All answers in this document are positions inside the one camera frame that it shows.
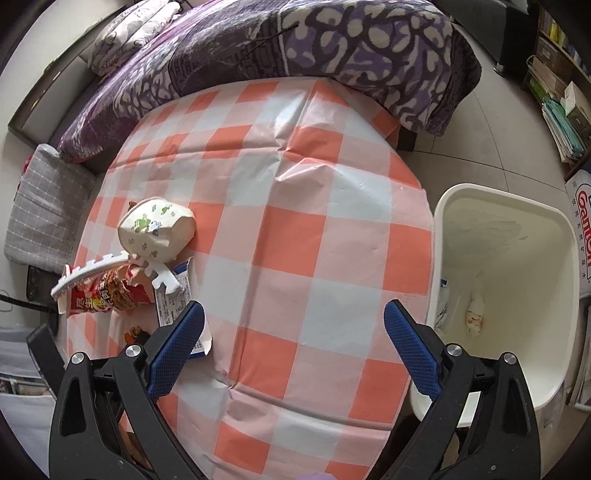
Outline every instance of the cardboard box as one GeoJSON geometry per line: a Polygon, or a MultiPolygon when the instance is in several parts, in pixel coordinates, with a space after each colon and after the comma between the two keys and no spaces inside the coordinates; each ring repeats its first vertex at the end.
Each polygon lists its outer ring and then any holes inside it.
{"type": "Polygon", "coordinates": [[[548,93],[553,93],[557,98],[564,96],[564,90],[566,89],[566,83],[561,78],[556,76],[552,70],[550,70],[538,57],[534,57],[531,68],[537,75],[538,79],[541,80],[548,88],[548,93]]]}
{"type": "Polygon", "coordinates": [[[573,74],[574,65],[565,54],[544,37],[538,40],[538,48],[535,56],[545,63],[550,70],[563,79],[570,79],[573,74]]]}
{"type": "Polygon", "coordinates": [[[564,111],[566,118],[581,136],[585,145],[590,145],[591,103],[573,82],[570,82],[564,90],[564,111]]]}

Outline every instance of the tile floor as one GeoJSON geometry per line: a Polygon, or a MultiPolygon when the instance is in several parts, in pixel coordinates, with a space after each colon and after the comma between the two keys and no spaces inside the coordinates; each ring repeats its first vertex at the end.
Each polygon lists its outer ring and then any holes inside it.
{"type": "MultiPolygon", "coordinates": [[[[566,213],[569,201],[560,157],[538,103],[519,83],[497,75],[493,58],[457,27],[482,65],[480,83],[458,106],[442,137],[419,134],[414,152],[400,152],[427,191],[431,209],[449,187],[467,182],[515,193],[566,213]]],[[[581,327],[579,343],[584,339],[581,327]]],[[[573,367],[578,367],[576,357],[574,352],[573,367]]],[[[569,370],[572,378],[574,368],[569,370]]],[[[543,474],[562,456],[586,417],[566,407],[557,428],[540,431],[543,474]]]]}

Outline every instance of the checkered tablecloth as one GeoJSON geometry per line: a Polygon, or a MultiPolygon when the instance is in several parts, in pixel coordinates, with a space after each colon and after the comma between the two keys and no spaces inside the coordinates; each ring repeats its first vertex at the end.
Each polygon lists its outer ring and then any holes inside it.
{"type": "MultiPolygon", "coordinates": [[[[130,200],[188,206],[213,335],[159,401],[214,480],[329,472],[361,480],[388,438],[409,377],[382,321],[399,298],[427,311],[431,213],[384,140],[398,128],[370,98],[331,80],[233,83],[162,106],[109,169],[76,258],[121,250],[130,200]]],[[[68,353],[116,355],[155,308],[80,314],[68,353]]]]}

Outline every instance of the gray checkered cushion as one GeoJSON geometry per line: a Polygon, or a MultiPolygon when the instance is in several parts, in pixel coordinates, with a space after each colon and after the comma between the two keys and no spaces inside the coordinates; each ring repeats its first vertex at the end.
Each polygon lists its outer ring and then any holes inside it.
{"type": "Polygon", "coordinates": [[[81,165],[66,164],[50,145],[39,145],[14,200],[4,255],[62,273],[95,181],[81,165]]]}

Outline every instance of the white pillow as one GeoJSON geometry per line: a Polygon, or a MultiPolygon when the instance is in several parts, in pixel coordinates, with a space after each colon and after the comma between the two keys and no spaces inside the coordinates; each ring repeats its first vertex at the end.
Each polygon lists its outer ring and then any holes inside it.
{"type": "Polygon", "coordinates": [[[99,76],[109,73],[111,71],[109,65],[113,62],[111,59],[116,57],[121,47],[133,34],[167,3],[168,0],[144,0],[123,12],[130,11],[113,25],[121,15],[115,18],[98,35],[93,54],[90,56],[89,68],[99,76]]]}
{"type": "Polygon", "coordinates": [[[121,67],[136,52],[158,35],[180,10],[181,6],[177,2],[170,2],[164,5],[137,32],[131,35],[129,40],[112,57],[101,62],[99,75],[109,75],[121,67]]]}

